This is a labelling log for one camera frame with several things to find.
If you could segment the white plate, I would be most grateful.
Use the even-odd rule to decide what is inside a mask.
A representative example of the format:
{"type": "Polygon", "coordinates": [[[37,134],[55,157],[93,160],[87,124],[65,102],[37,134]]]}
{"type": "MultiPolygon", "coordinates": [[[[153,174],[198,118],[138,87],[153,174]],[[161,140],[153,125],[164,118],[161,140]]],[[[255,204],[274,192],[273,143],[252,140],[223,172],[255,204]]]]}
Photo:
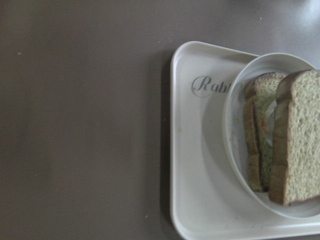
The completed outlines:
{"type": "Polygon", "coordinates": [[[320,199],[281,206],[269,200],[268,193],[254,192],[248,180],[248,150],[244,128],[245,88],[261,74],[283,72],[290,74],[312,70],[314,66],[290,54],[268,53],[250,61],[232,81],[222,113],[222,137],[226,155],[237,179],[252,199],[264,209],[290,219],[308,219],[320,215],[320,199]]]}

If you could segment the bread slice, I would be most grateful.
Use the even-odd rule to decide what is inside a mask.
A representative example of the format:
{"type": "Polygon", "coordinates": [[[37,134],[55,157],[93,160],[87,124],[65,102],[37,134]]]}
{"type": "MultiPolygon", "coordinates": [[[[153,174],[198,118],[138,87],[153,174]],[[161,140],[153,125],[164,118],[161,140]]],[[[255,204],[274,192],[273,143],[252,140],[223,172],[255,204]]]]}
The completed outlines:
{"type": "Polygon", "coordinates": [[[320,72],[286,76],[276,91],[269,199],[282,206],[320,195],[320,72]]]}
{"type": "Polygon", "coordinates": [[[272,130],[269,117],[275,109],[279,83],[287,75],[267,72],[249,81],[245,87],[243,120],[248,151],[248,184],[255,192],[267,192],[273,163],[272,130]]]}

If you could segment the cream serving tray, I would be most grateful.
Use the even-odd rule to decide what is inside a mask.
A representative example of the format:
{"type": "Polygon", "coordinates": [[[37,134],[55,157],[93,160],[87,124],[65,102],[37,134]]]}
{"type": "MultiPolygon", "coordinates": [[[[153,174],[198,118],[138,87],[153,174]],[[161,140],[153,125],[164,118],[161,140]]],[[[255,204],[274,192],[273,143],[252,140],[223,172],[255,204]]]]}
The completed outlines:
{"type": "Polygon", "coordinates": [[[237,179],[224,148],[222,115],[231,82],[255,56],[199,41],[171,61],[170,215],[187,240],[259,240],[318,235],[319,205],[307,218],[280,216],[237,179]]]}

